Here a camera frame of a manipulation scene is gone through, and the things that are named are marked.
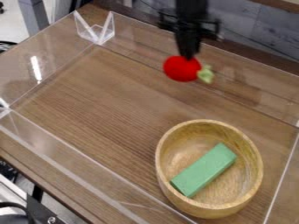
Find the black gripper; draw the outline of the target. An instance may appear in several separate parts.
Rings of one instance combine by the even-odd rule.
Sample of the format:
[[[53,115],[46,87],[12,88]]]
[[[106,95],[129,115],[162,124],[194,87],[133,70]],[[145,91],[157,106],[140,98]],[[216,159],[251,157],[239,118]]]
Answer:
[[[189,60],[200,53],[201,39],[220,37],[220,21],[209,14],[209,0],[174,0],[174,6],[162,7],[157,13],[158,28],[174,33],[178,53]]]

